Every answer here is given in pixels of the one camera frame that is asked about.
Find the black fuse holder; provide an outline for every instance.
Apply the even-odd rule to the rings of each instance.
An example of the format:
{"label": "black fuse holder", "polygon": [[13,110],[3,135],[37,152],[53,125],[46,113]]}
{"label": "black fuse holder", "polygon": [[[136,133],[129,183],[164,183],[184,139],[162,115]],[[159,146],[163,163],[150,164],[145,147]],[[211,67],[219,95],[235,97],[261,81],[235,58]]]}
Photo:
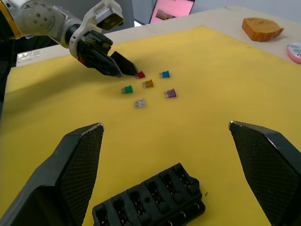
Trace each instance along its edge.
{"label": "black fuse holder", "polygon": [[199,181],[178,163],[93,208],[94,226],[181,226],[202,215]]}

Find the pink screen display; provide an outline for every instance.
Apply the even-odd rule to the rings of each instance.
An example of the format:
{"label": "pink screen display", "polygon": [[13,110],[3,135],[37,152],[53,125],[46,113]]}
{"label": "pink screen display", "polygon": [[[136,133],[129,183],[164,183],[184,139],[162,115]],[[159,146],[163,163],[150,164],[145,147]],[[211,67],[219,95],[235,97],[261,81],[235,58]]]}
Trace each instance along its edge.
{"label": "pink screen display", "polygon": [[150,23],[189,15],[192,7],[189,0],[157,0]]}

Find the cable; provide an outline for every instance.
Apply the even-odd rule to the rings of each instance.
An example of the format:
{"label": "cable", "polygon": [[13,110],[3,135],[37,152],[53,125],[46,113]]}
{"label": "cable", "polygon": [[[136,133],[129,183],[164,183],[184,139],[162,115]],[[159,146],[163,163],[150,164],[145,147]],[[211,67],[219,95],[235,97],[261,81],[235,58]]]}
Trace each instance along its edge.
{"label": "cable", "polygon": [[[3,75],[0,77],[0,85],[1,83],[6,83],[6,79],[10,73],[10,69],[13,65],[13,61],[14,61],[14,40],[10,40],[8,42],[8,53],[7,55],[8,57],[8,65],[6,67],[6,70],[4,71]],[[4,84],[4,92],[0,93],[0,101],[3,102],[4,100],[4,94],[5,94],[5,84]]]}

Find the purple fuse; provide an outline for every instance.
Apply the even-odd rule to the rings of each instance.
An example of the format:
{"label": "purple fuse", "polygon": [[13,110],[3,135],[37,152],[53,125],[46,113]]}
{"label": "purple fuse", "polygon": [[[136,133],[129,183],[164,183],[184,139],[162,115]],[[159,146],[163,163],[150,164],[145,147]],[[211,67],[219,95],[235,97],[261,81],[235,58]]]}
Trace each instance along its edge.
{"label": "purple fuse", "polygon": [[166,98],[172,98],[172,97],[177,97],[177,94],[175,93],[175,89],[168,90],[165,93]]}

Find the yellow mat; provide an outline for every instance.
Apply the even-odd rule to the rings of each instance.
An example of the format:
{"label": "yellow mat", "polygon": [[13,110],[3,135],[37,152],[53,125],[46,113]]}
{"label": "yellow mat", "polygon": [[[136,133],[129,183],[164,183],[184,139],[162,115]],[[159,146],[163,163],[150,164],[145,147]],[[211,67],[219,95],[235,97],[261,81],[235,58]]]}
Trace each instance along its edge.
{"label": "yellow mat", "polygon": [[[245,180],[228,123],[281,131],[301,149],[301,68],[206,27],[113,50],[143,70],[154,87],[143,89],[146,79],[103,76],[71,56],[11,72],[0,126],[0,216],[64,134],[102,122],[85,226],[93,225],[92,207],[178,162],[208,193],[205,214],[189,225],[268,226]],[[170,79],[159,78],[164,70]],[[134,93],[121,94],[128,85]],[[178,97],[165,98],[168,89]],[[141,98],[147,107],[134,109]]]}

